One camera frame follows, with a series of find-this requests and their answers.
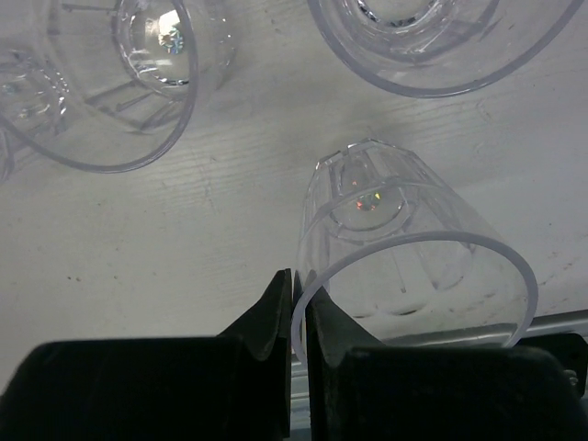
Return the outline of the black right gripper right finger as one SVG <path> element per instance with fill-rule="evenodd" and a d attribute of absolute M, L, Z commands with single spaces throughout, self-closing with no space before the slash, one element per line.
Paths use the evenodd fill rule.
<path fill-rule="evenodd" d="M 311 438 L 359 440 L 365 379 L 361 357 L 384 344 L 319 288 L 304 308 Z"/>

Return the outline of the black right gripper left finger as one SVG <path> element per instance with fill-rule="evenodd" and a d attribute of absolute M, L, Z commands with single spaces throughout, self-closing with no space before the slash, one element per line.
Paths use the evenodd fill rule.
<path fill-rule="evenodd" d="M 292 275 L 276 272 L 261 298 L 220 335 L 239 343 L 229 436 L 288 436 L 291 406 Z"/>

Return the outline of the clear glass cup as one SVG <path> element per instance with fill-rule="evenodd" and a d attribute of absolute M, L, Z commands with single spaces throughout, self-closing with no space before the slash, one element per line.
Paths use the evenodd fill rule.
<path fill-rule="evenodd" d="M 38 154 L 99 174 L 161 158 L 206 111 L 235 44 L 225 1 L 4 1 L 1 50 L 69 85 L 67 128 Z"/>
<path fill-rule="evenodd" d="M 523 256 L 416 153 L 364 139 L 315 166 L 302 209 L 292 349 L 319 288 L 378 338 L 504 324 L 511 347 L 537 311 Z"/>
<path fill-rule="evenodd" d="M 67 128 L 69 85 L 47 59 L 1 50 L 1 181 L 22 156 L 48 150 Z"/>
<path fill-rule="evenodd" d="M 459 96 L 531 61 L 566 27 L 580 1 L 310 1 L 336 57 L 399 96 Z"/>

